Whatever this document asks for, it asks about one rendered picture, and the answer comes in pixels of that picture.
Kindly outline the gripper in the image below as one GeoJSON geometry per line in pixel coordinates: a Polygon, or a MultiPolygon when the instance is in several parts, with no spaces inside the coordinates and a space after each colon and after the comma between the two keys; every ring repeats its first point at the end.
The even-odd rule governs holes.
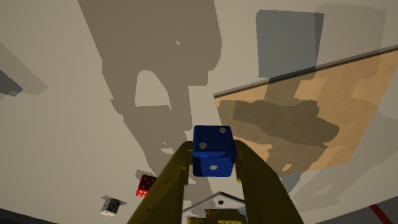
{"type": "MultiPolygon", "coordinates": [[[[277,173],[244,142],[234,143],[248,224],[304,224],[277,173]]],[[[192,151],[193,141],[177,149],[127,224],[182,224],[192,151]]]]}

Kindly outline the white die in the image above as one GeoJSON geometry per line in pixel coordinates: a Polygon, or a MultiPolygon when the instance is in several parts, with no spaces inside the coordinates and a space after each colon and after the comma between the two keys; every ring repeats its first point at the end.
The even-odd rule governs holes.
{"type": "Polygon", "coordinates": [[[106,200],[104,202],[104,205],[103,205],[100,213],[104,214],[106,216],[116,215],[120,204],[121,204],[121,202],[114,200],[114,199],[106,200]]]}

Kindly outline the tan flat mat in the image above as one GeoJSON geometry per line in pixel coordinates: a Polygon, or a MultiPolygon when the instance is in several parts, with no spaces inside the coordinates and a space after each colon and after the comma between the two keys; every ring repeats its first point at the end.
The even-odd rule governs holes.
{"type": "Polygon", "coordinates": [[[222,126],[278,177],[348,163],[398,66],[398,48],[214,96],[222,126]]]}

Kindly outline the blue die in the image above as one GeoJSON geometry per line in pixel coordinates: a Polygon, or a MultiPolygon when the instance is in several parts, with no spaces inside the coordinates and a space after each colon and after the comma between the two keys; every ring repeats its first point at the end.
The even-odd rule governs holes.
{"type": "Polygon", "coordinates": [[[195,177],[230,177],[236,156],[229,126],[194,126],[192,157],[195,177]]]}

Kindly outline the red die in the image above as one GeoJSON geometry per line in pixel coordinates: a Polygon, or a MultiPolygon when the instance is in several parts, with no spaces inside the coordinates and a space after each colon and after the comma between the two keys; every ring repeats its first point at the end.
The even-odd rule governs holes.
{"type": "Polygon", "coordinates": [[[155,177],[142,175],[136,196],[145,197],[156,179],[155,177]]]}

